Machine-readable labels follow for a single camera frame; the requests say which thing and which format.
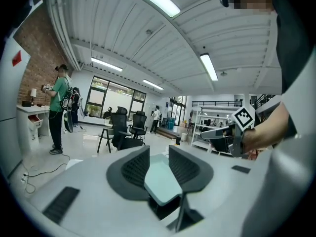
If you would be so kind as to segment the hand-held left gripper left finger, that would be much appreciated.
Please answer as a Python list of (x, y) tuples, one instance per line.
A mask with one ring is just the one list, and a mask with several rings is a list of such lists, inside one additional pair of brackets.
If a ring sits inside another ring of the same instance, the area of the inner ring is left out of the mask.
[(54, 225), (80, 237), (170, 237), (148, 204), (145, 176), (149, 147), (78, 162), (43, 185), (31, 198), (43, 216), (66, 188), (78, 191), (64, 217)]

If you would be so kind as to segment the wooden platform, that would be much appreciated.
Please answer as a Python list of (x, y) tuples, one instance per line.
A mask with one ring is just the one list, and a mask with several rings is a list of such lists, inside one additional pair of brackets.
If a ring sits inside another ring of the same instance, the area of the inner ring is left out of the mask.
[(180, 136), (179, 133), (174, 132), (173, 130), (163, 128), (163, 127), (157, 128), (156, 133), (169, 139), (176, 139), (178, 136)]

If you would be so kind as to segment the white tall cabinet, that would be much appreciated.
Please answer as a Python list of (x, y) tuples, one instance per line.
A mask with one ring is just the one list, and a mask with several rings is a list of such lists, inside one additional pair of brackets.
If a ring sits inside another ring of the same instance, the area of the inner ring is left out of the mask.
[[(21, 50), (22, 61), (12, 66)], [(17, 103), (20, 84), (30, 55), (14, 38), (6, 40), (0, 60), (0, 173), (8, 178), (22, 160), (17, 133)]]

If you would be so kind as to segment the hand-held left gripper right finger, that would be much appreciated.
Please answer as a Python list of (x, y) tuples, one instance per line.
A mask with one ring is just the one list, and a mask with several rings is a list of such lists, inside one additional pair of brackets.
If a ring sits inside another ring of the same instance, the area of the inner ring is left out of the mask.
[(255, 161), (169, 147), (169, 167), (183, 197), (176, 237), (256, 237), (251, 210), (268, 169), (268, 153)]

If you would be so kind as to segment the pale green square pan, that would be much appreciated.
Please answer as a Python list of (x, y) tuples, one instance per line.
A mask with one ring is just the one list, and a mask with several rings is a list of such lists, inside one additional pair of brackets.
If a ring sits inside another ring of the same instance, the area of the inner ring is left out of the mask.
[(159, 206), (165, 206), (182, 195), (182, 189), (169, 167), (167, 155), (150, 156), (144, 187)]

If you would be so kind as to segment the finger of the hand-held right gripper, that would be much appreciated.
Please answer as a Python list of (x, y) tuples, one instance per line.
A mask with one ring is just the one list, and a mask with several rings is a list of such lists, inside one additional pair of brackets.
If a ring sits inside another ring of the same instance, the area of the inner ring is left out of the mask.
[(230, 153), (229, 145), (232, 143), (233, 143), (232, 137), (212, 139), (212, 146), (217, 152)]
[(220, 139), (226, 136), (231, 136), (233, 133), (233, 129), (229, 126), (213, 129), (209, 131), (204, 131), (200, 134), (202, 139)]

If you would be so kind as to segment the black framed window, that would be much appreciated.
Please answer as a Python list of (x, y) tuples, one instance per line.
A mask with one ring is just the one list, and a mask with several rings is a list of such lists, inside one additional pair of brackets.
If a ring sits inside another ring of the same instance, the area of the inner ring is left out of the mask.
[(82, 120), (90, 124), (103, 125), (108, 108), (116, 112), (118, 107), (124, 107), (127, 109), (128, 121), (132, 122), (133, 115), (144, 110), (145, 100), (146, 93), (94, 76), (87, 94), (85, 116)]

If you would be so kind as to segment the white metal rack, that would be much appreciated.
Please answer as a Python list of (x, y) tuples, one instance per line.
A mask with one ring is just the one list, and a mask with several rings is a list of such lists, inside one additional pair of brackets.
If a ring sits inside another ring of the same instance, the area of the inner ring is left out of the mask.
[(197, 103), (193, 110), (193, 129), (191, 146), (206, 150), (210, 153), (218, 155), (230, 156), (230, 153), (223, 153), (215, 151), (212, 146), (211, 139), (202, 139), (200, 134), (204, 131), (226, 127), (236, 107), (228, 106), (203, 106)]

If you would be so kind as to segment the red diamond sticker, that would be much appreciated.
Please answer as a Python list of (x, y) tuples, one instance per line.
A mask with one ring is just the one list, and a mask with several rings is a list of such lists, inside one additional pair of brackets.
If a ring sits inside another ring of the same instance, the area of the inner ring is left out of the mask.
[(15, 56), (12, 58), (12, 66), (16, 66), (22, 61), (21, 50), (19, 50)]

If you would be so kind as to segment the person's torso black shirt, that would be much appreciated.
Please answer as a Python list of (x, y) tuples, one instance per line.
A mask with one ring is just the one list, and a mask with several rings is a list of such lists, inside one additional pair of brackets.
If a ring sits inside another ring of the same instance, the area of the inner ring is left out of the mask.
[(315, 45), (305, 12), (311, 3), (304, 0), (272, 0), (272, 3), (277, 13), (276, 53), (284, 94), (299, 76)]

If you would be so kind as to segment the white desk with drawers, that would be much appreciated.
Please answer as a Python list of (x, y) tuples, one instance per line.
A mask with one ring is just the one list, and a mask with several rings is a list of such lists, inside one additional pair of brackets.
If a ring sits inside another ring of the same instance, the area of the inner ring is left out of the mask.
[(40, 137), (50, 137), (49, 106), (17, 105), (17, 132), (22, 155), (39, 147)]

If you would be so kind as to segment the black office chair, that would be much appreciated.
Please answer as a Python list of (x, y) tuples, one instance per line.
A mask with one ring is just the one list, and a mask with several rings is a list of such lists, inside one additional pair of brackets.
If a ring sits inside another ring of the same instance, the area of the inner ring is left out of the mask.
[(132, 134), (127, 132), (127, 109), (118, 106), (115, 113), (111, 114), (114, 136), (112, 145), (118, 150), (143, 146), (145, 143), (141, 139), (131, 138)]
[(133, 124), (129, 131), (133, 135), (133, 139), (146, 135), (147, 127), (145, 126), (147, 116), (143, 111), (137, 111), (133, 115)]

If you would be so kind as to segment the person's right forearm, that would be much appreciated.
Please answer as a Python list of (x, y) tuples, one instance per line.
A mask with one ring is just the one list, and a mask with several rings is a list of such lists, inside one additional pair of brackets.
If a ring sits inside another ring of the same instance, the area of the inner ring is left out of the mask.
[(295, 125), (283, 102), (274, 109), (263, 123), (243, 133), (244, 152), (265, 148), (297, 134)]

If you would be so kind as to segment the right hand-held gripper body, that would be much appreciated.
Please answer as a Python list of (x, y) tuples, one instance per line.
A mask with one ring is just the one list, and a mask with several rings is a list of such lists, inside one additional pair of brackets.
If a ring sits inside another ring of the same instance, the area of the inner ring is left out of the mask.
[(228, 146), (233, 157), (242, 157), (244, 154), (243, 136), (247, 129), (250, 129), (255, 122), (255, 118), (250, 114), (249, 110), (242, 106), (232, 114), (235, 122), (235, 133), (233, 142)]

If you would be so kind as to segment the grey chair black legs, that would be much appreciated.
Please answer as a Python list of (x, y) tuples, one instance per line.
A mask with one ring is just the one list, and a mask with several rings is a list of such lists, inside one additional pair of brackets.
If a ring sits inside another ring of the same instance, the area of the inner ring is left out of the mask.
[(112, 114), (112, 108), (109, 107), (108, 110), (103, 115), (105, 127), (103, 128), (102, 132), (98, 135), (99, 143), (98, 143), (97, 153), (99, 153), (99, 151), (100, 151), (100, 147), (101, 147), (103, 139), (106, 139), (106, 146), (108, 147), (109, 153), (111, 153), (110, 142), (114, 137), (114, 130), (113, 130), (111, 114)]

